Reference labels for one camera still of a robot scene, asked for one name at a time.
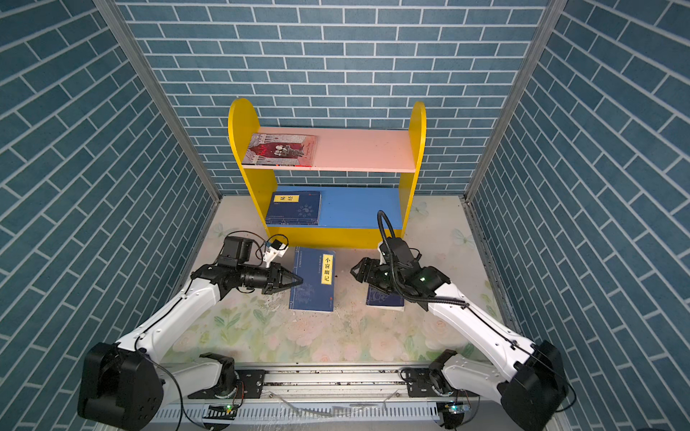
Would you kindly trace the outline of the red illustrated cover book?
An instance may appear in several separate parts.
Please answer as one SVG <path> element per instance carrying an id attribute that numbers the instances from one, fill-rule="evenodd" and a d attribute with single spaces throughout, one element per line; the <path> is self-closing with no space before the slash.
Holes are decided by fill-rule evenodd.
<path id="1" fill-rule="evenodd" d="M 313 135 L 253 134 L 243 164 L 310 167 L 317 141 L 317 137 Z"/>

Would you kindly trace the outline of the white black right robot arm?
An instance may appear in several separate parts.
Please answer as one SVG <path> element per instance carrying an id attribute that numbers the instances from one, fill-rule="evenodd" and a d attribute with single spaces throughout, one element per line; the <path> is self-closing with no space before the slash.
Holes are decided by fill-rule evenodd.
<path id="1" fill-rule="evenodd" d="M 350 271 L 355 280 L 416 303 L 459 332 L 487 358 L 483 364 L 447 349 L 429 367 L 436 391 L 470 391 L 501 404 L 523 430 L 543 430 L 571 389 L 562 353 L 509 329 L 465 296 L 433 266 L 422 266 L 406 241 L 386 237 L 378 259 L 364 258 Z"/>

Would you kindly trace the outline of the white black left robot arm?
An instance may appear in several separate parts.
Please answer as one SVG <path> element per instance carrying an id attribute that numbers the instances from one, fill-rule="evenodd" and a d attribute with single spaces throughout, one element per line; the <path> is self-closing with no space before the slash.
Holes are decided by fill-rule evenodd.
<path id="1" fill-rule="evenodd" d="M 98 343 L 84 357 L 77 414 L 121 430 L 141 430 L 158 411 L 186 396 L 205 393 L 244 399 L 244 383 L 235 360 L 204 353 L 188 365 L 164 365 L 172 345 L 206 311 L 235 289 L 273 295 L 302 284 L 303 279 L 276 262 L 289 247 L 286 235 L 274 235 L 260 246 L 262 261 L 249 262 L 257 242 L 245 231 L 227 235 L 217 258 L 190 274 L 189 283 L 153 316 L 117 341 Z"/>

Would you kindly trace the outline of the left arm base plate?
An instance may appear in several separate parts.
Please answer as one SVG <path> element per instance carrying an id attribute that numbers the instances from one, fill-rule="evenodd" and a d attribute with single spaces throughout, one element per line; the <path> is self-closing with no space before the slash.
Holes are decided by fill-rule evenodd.
<path id="1" fill-rule="evenodd" d="M 202 364 L 219 366 L 219 377 L 212 386 L 188 395 L 192 400 L 260 399 L 267 372 L 263 369 L 237 369 L 235 359 L 216 353 L 199 356 Z"/>

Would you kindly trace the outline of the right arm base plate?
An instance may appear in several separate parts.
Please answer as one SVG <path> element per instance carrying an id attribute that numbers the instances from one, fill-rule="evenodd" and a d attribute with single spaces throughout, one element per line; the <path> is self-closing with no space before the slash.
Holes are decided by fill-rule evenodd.
<path id="1" fill-rule="evenodd" d="M 456 350 L 446 349 L 426 368 L 405 367 L 400 369 L 398 373 L 406 385 L 408 396 L 411 398 L 475 397 L 476 393 L 472 391 L 452 387 L 442 374 L 443 366 L 456 355 Z"/>

